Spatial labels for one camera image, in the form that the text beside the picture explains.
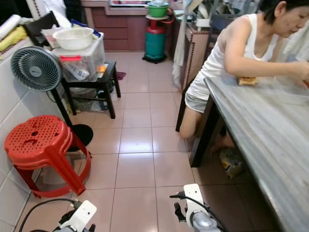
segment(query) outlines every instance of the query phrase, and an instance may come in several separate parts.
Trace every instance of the woman's leg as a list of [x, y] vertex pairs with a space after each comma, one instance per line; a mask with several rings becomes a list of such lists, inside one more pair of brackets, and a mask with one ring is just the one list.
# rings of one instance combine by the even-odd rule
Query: woman's leg
[[231, 136], [226, 132], [225, 135], [222, 135], [221, 133], [218, 134], [216, 137], [214, 145], [210, 149], [210, 153], [217, 152], [221, 148], [234, 148], [234, 143], [231, 139]]
[[189, 139], [197, 132], [199, 123], [202, 119], [202, 113], [186, 107], [183, 121], [180, 126], [179, 134], [184, 139]]

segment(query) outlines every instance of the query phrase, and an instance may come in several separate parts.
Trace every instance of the marble table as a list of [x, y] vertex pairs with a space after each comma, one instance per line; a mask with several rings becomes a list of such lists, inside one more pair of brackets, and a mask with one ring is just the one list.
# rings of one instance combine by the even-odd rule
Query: marble table
[[206, 78], [211, 95], [190, 163], [199, 166], [223, 119], [282, 229], [308, 232], [309, 99], [289, 102], [273, 81], [241, 87], [234, 78]]

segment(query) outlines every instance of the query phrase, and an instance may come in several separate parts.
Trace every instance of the short black hair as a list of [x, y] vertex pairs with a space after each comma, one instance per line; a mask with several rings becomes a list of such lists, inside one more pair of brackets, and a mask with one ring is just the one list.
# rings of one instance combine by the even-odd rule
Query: short black hair
[[[283, 0], [261, 0], [259, 3], [259, 8], [264, 14], [264, 20], [273, 25], [275, 22], [275, 9], [277, 5]], [[301, 6], [309, 6], [309, 0], [285, 0], [286, 10], [290, 11], [294, 8]]]

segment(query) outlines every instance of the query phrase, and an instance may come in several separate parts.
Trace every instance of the fan base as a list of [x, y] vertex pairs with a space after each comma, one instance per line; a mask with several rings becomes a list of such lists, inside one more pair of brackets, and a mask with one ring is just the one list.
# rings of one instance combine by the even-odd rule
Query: fan base
[[[77, 124], [73, 125], [72, 130], [85, 146], [87, 146], [91, 142], [93, 138], [93, 131], [90, 126], [84, 124]], [[78, 150], [79, 150], [78, 147], [73, 146], [70, 147], [68, 151], [78, 151]]]

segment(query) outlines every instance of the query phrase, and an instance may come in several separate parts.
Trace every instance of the red plastic stool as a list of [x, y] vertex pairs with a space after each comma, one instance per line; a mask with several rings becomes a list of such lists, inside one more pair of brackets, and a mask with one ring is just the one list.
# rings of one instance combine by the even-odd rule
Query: red plastic stool
[[[71, 146], [80, 148], [87, 158], [79, 176], [65, 158]], [[14, 167], [36, 197], [58, 197], [69, 193], [71, 189], [77, 195], [85, 191], [83, 181], [90, 171], [90, 153], [60, 118], [38, 116], [19, 124], [7, 136], [4, 147]], [[68, 185], [53, 191], [39, 191], [31, 177], [35, 169], [45, 166], [52, 166]]]

